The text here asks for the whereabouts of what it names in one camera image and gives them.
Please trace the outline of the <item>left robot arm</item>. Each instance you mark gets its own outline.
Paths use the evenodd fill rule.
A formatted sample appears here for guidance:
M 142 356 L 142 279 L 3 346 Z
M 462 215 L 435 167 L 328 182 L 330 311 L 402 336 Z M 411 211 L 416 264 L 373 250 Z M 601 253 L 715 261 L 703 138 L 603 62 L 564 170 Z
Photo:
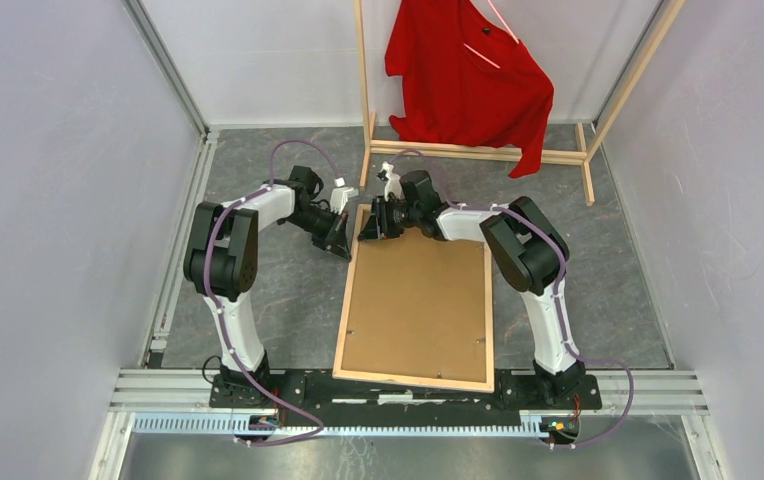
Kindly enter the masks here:
M 267 353 L 261 342 L 250 292 L 258 276 L 259 235 L 271 225 L 293 225 L 309 234 L 316 248 L 349 260 L 347 205 L 356 188 L 338 178 L 329 198 L 309 167 L 296 166 L 285 180 L 262 184 L 234 201 L 199 203 L 192 219 L 183 274 L 209 307 L 221 342 L 216 383 L 234 386 L 248 407 L 264 405 L 272 394 Z

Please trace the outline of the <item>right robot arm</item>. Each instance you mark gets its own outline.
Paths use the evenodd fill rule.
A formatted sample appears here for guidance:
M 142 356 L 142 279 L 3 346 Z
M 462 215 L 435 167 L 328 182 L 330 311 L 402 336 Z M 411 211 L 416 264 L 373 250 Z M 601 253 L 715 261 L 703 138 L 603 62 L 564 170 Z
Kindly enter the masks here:
M 564 406 L 586 372 L 566 312 L 569 248 L 544 213 L 526 196 L 490 207 L 447 202 L 425 170 L 398 175 L 385 164 L 378 176 L 385 187 L 372 200 L 359 240 L 392 240 L 417 228 L 436 241 L 486 245 L 526 308 L 535 340 L 536 396 L 549 408 Z

